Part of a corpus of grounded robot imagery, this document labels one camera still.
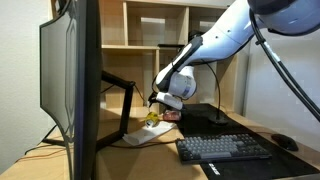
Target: cable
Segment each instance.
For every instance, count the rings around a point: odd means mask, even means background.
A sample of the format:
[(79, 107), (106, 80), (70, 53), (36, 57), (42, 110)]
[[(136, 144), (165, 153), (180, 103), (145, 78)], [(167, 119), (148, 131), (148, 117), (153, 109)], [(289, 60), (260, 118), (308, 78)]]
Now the cable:
[(24, 160), (24, 159), (48, 157), (48, 156), (51, 156), (51, 155), (53, 155), (53, 154), (57, 154), (57, 153), (59, 153), (59, 152), (61, 152), (61, 151), (65, 151), (65, 150), (66, 150), (66, 149), (65, 149), (65, 148), (63, 148), (63, 149), (60, 149), (60, 150), (55, 151), (55, 152), (50, 153), (50, 154), (38, 155), (38, 156), (22, 157), (22, 158), (20, 158), (20, 159), (16, 160), (16, 162), (15, 162), (15, 163), (19, 162), (20, 160)]
[(140, 98), (141, 98), (141, 99), (142, 99), (142, 101), (143, 101), (143, 105), (144, 105), (145, 100), (144, 100), (143, 96), (141, 95), (141, 93), (140, 93), (140, 91), (139, 91), (139, 89), (138, 89), (137, 85), (134, 85), (134, 87), (136, 88), (136, 90), (137, 90), (137, 92), (138, 92), (138, 94), (139, 94)]
[(37, 147), (31, 148), (31, 149), (28, 149), (28, 150), (24, 153), (24, 155), (27, 155), (27, 153), (30, 152), (30, 151), (32, 151), (32, 150), (39, 149), (39, 148), (43, 148), (43, 147), (49, 147), (49, 146), (53, 146), (53, 144), (44, 145), (44, 146), (37, 146)]
[(58, 125), (54, 125), (54, 126), (50, 129), (50, 131), (44, 136), (44, 138), (41, 140), (41, 142), (44, 141), (44, 140), (51, 134), (51, 132), (52, 132), (57, 126), (58, 126)]
[(217, 84), (217, 88), (218, 88), (218, 112), (217, 112), (217, 117), (216, 119), (220, 119), (220, 102), (221, 102), (221, 92), (220, 92), (220, 85), (219, 85), (219, 81), (218, 81), (218, 77), (216, 75), (216, 73), (213, 71), (212, 67), (205, 62), (203, 59), (201, 59), (211, 70), (211, 72), (213, 73), (215, 79), (216, 79), (216, 84)]
[(111, 86), (107, 87), (105, 90), (101, 91), (101, 94), (108, 91), (109, 89), (111, 89), (114, 86), (114, 84), (112, 84)]
[[(277, 58), (277, 60), (274, 58), (273, 55), (269, 51), (269, 47), (267, 46), (267, 43), (265, 42), (266, 40), (263, 38), (261, 32), (258, 29), (255, 17), (253, 12), (250, 10), (250, 21), (252, 25), (252, 29), (258, 39), (256, 44), (260, 44), (263, 50), (265, 51), (266, 55), (268, 56), (269, 60), (283, 79), (283, 81), (287, 84), (287, 86), (291, 89), (291, 91), (299, 98), (299, 100), (308, 108), (308, 110), (313, 114), (313, 116), (320, 122), (320, 110), (319, 108), (315, 105), (315, 103), (309, 98), (309, 96), (302, 90), (302, 88), (298, 85), (298, 83), (294, 80), (294, 78), (290, 75), (289, 71), (285, 68), (285, 66), (281, 63), (280, 59)], [(289, 77), (291, 81), (288, 80), (288, 78), (283, 74), (284, 71), (286, 73), (286, 76)]]

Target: keyboard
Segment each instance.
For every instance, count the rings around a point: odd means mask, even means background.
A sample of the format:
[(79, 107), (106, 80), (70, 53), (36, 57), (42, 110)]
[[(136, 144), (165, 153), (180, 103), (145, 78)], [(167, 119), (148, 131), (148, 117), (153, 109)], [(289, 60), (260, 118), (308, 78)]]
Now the keyboard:
[(182, 164), (271, 158), (249, 134), (187, 136), (175, 141)]

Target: desk mat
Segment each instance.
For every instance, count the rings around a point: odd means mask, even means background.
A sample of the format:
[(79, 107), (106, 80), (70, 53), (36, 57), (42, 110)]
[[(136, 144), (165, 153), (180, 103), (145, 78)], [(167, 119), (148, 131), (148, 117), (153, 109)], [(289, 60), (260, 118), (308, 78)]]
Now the desk mat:
[(186, 110), (182, 111), (182, 119), (177, 123), (183, 135), (221, 133), (250, 133), (258, 143), (267, 149), (271, 159), (247, 160), (234, 162), (219, 162), (200, 164), (209, 179), (276, 179), (296, 177), (308, 174), (320, 173), (318, 169), (288, 153), (259, 134), (254, 133), (245, 126), (228, 118), (226, 126), (217, 126), (206, 118), (209, 113), (216, 113), (217, 109), (210, 104), (189, 104), (185, 105)]

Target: black cable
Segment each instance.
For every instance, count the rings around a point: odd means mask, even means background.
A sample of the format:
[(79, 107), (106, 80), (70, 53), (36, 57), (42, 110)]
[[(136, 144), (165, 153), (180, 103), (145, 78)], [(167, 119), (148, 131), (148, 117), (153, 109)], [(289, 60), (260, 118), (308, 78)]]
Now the black cable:
[(37, 146), (37, 147), (34, 147), (34, 148), (31, 148), (31, 149), (28, 149), (24, 155), (27, 155), (28, 152), (32, 151), (32, 150), (35, 150), (35, 149), (39, 149), (39, 148), (43, 148), (43, 147), (48, 147), (48, 146), (54, 146), (53, 144), (49, 144), (49, 145), (44, 145), (44, 146)]
[[(267, 46), (264, 44), (265, 39), (263, 38), (261, 32), (258, 29), (257, 22), (255, 20), (253, 12), (250, 10), (250, 21), (252, 25), (252, 29), (258, 39), (258, 42), (256, 43), (257, 45), (260, 44), (263, 50), (265, 51), (266, 55), (268, 56), (269, 60), (283, 79), (283, 81), (287, 84), (287, 86), (291, 89), (291, 91), (299, 98), (299, 100), (308, 108), (308, 110), (314, 115), (314, 117), (320, 122), (320, 111), (319, 108), (313, 103), (313, 101), (308, 97), (307, 94), (304, 92), (301, 92), (301, 88), (298, 89), (297, 87), (294, 87), (291, 83), (289, 82), (288, 78), (283, 74), (282, 70), (280, 67), (277, 65), (276, 60), (274, 59), (273, 55), (269, 52)], [(294, 78), (291, 75), (287, 76), (291, 79), (294, 80)]]
[(217, 84), (217, 88), (218, 88), (218, 110), (217, 110), (217, 117), (216, 119), (220, 119), (220, 102), (221, 102), (221, 92), (220, 92), (220, 85), (219, 85), (219, 81), (218, 81), (218, 77), (216, 75), (216, 73), (213, 71), (212, 67), (205, 62), (203, 59), (201, 59), (211, 70), (211, 72), (213, 73), (215, 79), (216, 79), (216, 84)]
[(111, 89), (113, 86), (114, 86), (114, 84), (112, 84), (111, 86), (107, 87), (105, 90), (101, 91), (100, 93), (102, 94), (102, 93), (108, 91), (108, 90)]
[(57, 127), (57, 125), (54, 125), (54, 126), (50, 129), (50, 131), (44, 136), (44, 138), (43, 138), (42, 140), (46, 139), (56, 127)]
[(142, 99), (142, 101), (143, 101), (143, 105), (144, 105), (145, 100), (144, 100), (144, 98), (142, 97), (142, 95), (141, 95), (141, 93), (140, 93), (140, 91), (139, 91), (139, 89), (138, 89), (137, 85), (134, 85), (134, 87), (136, 88), (136, 90), (137, 90), (137, 92), (138, 92), (138, 94), (139, 94), (140, 98), (141, 98), (141, 99)]

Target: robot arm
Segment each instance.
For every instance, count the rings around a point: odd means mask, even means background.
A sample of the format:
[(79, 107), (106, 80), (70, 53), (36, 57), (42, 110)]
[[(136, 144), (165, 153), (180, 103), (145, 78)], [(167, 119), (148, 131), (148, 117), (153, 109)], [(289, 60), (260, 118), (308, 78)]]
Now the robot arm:
[(190, 64), (224, 60), (241, 50), (254, 35), (250, 9), (256, 15), (259, 28), (282, 35), (308, 34), (320, 25), (318, 0), (236, 0), (209, 31), (193, 38), (173, 62), (159, 72), (156, 77), (159, 93), (149, 100), (182, 109), (183, 104), (176, 97), (187, 99), (196, 91)]

